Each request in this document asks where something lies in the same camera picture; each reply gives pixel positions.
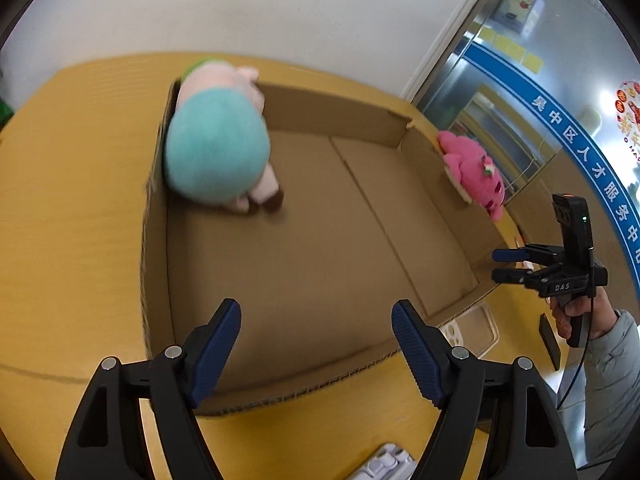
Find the white folding phone stand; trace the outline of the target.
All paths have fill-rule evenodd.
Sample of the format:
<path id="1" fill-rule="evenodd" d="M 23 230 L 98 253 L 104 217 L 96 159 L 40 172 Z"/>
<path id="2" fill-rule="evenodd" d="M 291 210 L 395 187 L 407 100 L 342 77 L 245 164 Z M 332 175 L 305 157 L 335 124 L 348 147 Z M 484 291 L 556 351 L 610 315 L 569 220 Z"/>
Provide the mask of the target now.
<path id="1" fill-rule="evenodd" d="M 418 463 L 401 446 L 384 443 L 347 480 L 408 480 Z"/>

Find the pink bear plush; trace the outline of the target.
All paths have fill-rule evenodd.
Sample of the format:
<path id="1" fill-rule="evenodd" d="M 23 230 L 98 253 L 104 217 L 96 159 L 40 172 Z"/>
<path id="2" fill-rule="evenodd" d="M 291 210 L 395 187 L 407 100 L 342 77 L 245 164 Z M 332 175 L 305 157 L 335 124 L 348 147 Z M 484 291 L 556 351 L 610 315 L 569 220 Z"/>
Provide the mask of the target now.
<path id="1" fill-rule="evenodd" d="M 451 183 L 468 203 L 480 205 L 493 222 L 502 217 L 506 185 L 486 150 L 468 136 L 439 131 L 437 141 Z"/>

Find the red paper window decoration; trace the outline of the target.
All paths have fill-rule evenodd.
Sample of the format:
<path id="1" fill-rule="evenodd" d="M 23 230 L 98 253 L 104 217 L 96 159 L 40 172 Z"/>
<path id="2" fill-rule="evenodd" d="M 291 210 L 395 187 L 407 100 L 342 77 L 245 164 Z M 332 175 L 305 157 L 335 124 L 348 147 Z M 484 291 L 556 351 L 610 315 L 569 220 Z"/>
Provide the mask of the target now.
<path id="1" fill-rule="evenodd" d="M 629 151 L 639 160 L 640 148 L 640 84 L 625 81 L 616 91 L 617 125 Z"/>

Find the black product box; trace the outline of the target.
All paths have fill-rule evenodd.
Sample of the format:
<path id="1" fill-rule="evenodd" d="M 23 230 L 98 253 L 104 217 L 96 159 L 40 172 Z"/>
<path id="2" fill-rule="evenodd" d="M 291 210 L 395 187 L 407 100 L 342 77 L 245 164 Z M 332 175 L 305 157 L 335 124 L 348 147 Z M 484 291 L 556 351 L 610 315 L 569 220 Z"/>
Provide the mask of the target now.
<path id="1" fill-rule="evenodd" d="M 553 369 L 557 372 L 561 368 L 562 353 L 547 315 L 544 313 L 539 317 L 538 333 L 544 344 L 544 348 L 546 348 L 548 352 Z"/>

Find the cartoon poster on glass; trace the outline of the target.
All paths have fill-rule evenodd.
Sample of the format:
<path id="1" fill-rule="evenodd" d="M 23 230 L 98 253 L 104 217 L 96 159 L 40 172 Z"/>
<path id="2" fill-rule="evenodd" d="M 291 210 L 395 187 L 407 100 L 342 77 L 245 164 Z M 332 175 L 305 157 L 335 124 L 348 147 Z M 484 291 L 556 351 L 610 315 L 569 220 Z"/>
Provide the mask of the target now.
<path id="1" fill-rule="evenodd" d="M 520 36 L 529 35 L 544 10 L 544 0 L 500 0 L 492 19 Z"/>

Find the yellow sticky notes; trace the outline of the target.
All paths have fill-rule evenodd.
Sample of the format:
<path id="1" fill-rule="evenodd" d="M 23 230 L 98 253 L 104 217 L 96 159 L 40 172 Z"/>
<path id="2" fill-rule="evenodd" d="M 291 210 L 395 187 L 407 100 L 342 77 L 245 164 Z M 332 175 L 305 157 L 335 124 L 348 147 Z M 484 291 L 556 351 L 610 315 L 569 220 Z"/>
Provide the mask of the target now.
<path id="1" fill-rule="evenodd" d="M 533 74 L 538 74 L 544 66 L 544 61 L 527 51 L 523 46 L 510 39 L 508 36 L 498 34 L 490 27 L 483 26 L 477 35 L 480 43 L 492 50 L 501 53 L 506 58 L 510 58 L 513 62 L 521 64 L 526 70 Z"/>

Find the clear white phone case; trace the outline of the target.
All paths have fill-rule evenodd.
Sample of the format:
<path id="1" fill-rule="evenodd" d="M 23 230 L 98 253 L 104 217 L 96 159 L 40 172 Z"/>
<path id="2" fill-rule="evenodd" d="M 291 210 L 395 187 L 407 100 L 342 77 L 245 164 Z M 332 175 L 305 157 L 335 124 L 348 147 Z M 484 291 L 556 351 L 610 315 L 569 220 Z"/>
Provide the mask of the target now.
<path id="1" fill-rule="evenodd" d="M 498 344 L 498 326 L 486 301 L 474 304 L 439 327 L 452 346 L 461 346 L 482 358 Z"/>

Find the brown cardboard box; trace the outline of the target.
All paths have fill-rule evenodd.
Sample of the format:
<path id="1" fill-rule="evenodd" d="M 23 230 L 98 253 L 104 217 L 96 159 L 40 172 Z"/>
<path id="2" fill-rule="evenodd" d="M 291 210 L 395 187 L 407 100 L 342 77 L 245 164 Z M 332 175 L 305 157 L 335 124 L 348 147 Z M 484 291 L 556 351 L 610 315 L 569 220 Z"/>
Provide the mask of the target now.
<path id="1" fill-rule="evenodd" d="M 183 344 L 222 300 L 241 328 L 202 415 L 246 411 L 318 390 L 397 349 L 390 310 L 412 302 L 445 323 L 491 291 L 504 246 L 462 200 L 442 156 L 386 107 L 264 84 L 281 210 L 200 206 L 167 185 L 156 152 L 143 220 L 141 290 L 149 354 Z"/>

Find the pig plush teal shirt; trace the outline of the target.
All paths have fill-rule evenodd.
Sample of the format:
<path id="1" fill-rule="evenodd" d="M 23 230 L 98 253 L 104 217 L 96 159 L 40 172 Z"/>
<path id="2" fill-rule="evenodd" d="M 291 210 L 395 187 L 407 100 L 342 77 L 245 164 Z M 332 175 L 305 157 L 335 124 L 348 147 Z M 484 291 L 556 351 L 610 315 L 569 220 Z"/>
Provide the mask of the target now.
<path id="1" fill-rule="evenodd" d="M 183 74 L 164 151 L 174 192 L 236 214 L 281 209 L 284 192 L 270 164 L 258 78 L 255 67 L 212 58 Z"/>

